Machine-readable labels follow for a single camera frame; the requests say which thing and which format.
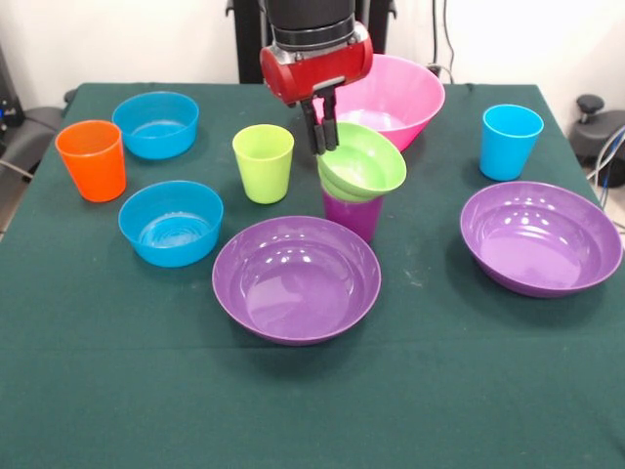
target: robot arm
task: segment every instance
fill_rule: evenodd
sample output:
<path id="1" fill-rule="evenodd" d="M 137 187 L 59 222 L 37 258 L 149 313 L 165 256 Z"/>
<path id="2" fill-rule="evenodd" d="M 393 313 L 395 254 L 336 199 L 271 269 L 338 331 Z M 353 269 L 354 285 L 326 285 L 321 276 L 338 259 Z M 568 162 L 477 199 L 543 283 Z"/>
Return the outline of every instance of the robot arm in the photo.
<path id="1" fill-rule="evenodd" d="M 373 48 L 366 28 L 354 18 L 355 0 L 259 0 L 271 24 L 273 44 L 261 51 L 261 68 L 271 91 L 286 105 L 302 106 L 312 152 L 339 145 L 337 86 L 364 77 Z M 313 99 L 323 99 L 317 119 Z"/>

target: green bowl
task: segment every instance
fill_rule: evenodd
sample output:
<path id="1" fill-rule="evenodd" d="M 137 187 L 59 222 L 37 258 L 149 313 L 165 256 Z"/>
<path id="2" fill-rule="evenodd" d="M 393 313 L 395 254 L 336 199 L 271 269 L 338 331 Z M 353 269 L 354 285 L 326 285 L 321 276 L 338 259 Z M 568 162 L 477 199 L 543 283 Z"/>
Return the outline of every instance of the green bowl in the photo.
<path id="1" fill-rule="evenodd" d="M 364 201 L 401 186 L 406 179 L 406 163 L 389 139 L 351 122 L 339 122 L 337 129 L 339 146 L 317 159 L 319 174 L 332 195 Z"/>
<path id="2" fill-rule="evenodd" d="M 334 184 L 332 184 L 325 177 L 325 174 L 321 172 L 321 166 L 317 165 L 317 172 L 319 173 L 319 179 L 321 180 L 321 185 L 334 198 L 338 198 L 339 200 L 345 200 L 346 202 L 367 202 L 372 200 L 375 197 L 358 197 L 357 195 L 353 195 L 349 192 L 341 191 Z"/>

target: orange cup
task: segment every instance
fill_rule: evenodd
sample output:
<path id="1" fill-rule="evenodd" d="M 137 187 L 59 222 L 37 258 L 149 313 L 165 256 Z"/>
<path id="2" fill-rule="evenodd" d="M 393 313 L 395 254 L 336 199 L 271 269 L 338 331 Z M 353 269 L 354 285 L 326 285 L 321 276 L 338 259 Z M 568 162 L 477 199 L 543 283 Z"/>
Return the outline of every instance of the orange cup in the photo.
<path id="1" fill-rule="evenodd" d="M 57 150 L 80 194 L 108 202 L 126 189 L 121 130 L 105 120 L 85 120 L 64 128 Z"/>

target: blue cup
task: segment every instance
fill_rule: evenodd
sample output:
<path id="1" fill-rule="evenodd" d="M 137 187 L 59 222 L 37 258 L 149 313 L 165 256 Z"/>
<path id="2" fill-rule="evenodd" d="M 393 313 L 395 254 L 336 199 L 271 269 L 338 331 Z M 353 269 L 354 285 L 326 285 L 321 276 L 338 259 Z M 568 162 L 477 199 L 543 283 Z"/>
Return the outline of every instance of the blue cup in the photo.
<path id="1" fill-rule="evenodd" d="M 527 107 L 487 109 L 482 116 L 479 170 L 494 181 L 518 178 L 543 127 L 540 115 Z"/>
<path id="2" fill-rule="evenodd" d="M 137 95 L 119 105 L 112 116 L 124 145 L 145 159 L 166 159 L 195 142 L 199 106 L 188 96 L 168 91 Z"/>
<path id="3" fill-rule="evenodd" d="M 158 267 L 204 258 L 219 238 L 224 204 L 207 186 L 169 181 L 135 192 L 119 211 L 119 229 L 137 254 Z"/>

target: pink bowl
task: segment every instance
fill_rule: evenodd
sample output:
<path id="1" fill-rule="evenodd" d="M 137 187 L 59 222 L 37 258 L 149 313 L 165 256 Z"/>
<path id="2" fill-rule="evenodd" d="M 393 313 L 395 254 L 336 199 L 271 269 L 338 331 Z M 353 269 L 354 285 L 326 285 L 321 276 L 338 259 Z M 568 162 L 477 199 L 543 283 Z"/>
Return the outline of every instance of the pink bowl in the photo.
<path id="1" fill-rule="evenodd" d="M 442 108 L 445 91 L 424 66 L 399 57 L 376 54 L 369 74 L 337 88 L 339 121 L 380 132 L 399 151 L 406 149 Z M 322 101 L 315 100 L 317 116 Z"/>

